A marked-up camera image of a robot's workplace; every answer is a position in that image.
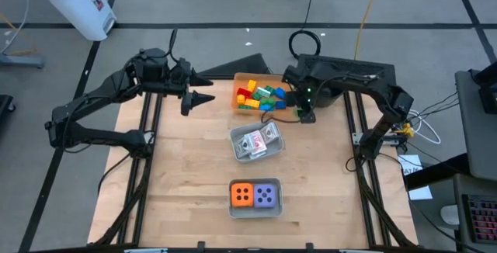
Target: yellow cable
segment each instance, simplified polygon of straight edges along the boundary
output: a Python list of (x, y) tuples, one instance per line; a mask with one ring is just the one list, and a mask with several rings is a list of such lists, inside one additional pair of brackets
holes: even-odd
[(357, 39), (356, 39), (356, 50), (354, 51), (354, 60), (357, 60), (357, 51), (359, 50), (360, 34), (363, 32), (364, 23), (366, 22), (367, 16), (370, 14), (371, 4), (373, 4), (373, 0), (370, 0), (370, 3), (367, 4), (366, 13), (364, 13), (363, 21), (360, 23), (359, 32), (357, 34)]
[[(14, 31), (17, 31), (17, 28), (12, 23), (10, 23), (10, 21), (3, 14), (0, 14), (0, 19), (2, 19), (5, 23), (7, 23), (7, 25), (9, 25), (9, 27), (12, 28)], [(33, 49), (32, 50), (16, 51), (16, 52), (10, 53), (9, 55), (22, 56), (22, 55), (27, 55), (27, 54), (38, 53), (38, 49), (36, 48), (36, 44), (34, 43), (34, 41), (31, 40), (31, 38), (29, 38), (23, 31), (19, 31), (19, 35), (23, 36), (29, 43), (31, 43), (31, 46), (33, 46)]]

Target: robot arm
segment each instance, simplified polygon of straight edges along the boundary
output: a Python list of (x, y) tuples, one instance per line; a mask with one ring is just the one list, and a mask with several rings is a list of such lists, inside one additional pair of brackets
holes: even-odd
[(158, 48), (140, 50), (121, 70), (105, 78), (100, 87), (56, 107), (52, 111), (52, 120), (45, 123), (50, 145), (64, 149), (78, 144), (122, 146), (132, 156), (146, 157), (150, 146), (149, 138), (143, 132), (86, 129), (76, 121), (111, 103), (127, 102), (143, 92), (177, 96), (182, 99), (181, 114), (184, 116), (188, 116), (193, 107), (214, 99), (211, 95), (189, 92), (189, 85), (208, 86), (213, 83), (199, 77), (183, 58), (170, 69), (167, 55), (169, 53)]
[(302, 108), (299, 114), (301, 121), (315, 122), (315, 105), (330, 104), (324, 100), (331, 97), (323, 93), (355, 91), (371, 96), (383, 116), (372, 130), (363, 133), (357, 152), (362, 158), (375, 159), (383, 136), (393, 124), (405, 120), (414, 99), (401, 87), (385, 79), (388, 69), (381, 66), (368, 67), (357, 61), (345, 61), (347, 64), (343, 64), (343, 59), (319, 56), (312, 56), (312, 60), (309, 58), (302, 56), (298, 66), (289, 66), (283, 75), (283, 81), (296, 88), (294, 96)]

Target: white trash can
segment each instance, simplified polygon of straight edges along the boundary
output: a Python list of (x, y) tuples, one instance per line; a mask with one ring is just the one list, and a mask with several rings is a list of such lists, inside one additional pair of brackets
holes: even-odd
[(88, 40), (104, 40), (116, 22), (107, 0), (48, 0)]

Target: white paper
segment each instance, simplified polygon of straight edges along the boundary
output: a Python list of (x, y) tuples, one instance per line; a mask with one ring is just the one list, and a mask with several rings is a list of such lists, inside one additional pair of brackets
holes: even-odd
[[(398, 161), (400, 161), (402, 165), (402, 172), (404, 172), (404, 175), (422, 170), (421, 161), (419, 160), (418, 155), (399, 155)], [(409, 191), (409, 197), (411, 200), (433, 199), (428, 186)]]

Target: red block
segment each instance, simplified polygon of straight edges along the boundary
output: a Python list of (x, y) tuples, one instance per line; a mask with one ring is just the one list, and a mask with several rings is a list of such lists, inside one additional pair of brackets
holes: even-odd
[(243, 95), (247, 98), (250, 98), (252, 96), (252, 93), (247, 89), (239, 88), (236, 92), (236, 95)]

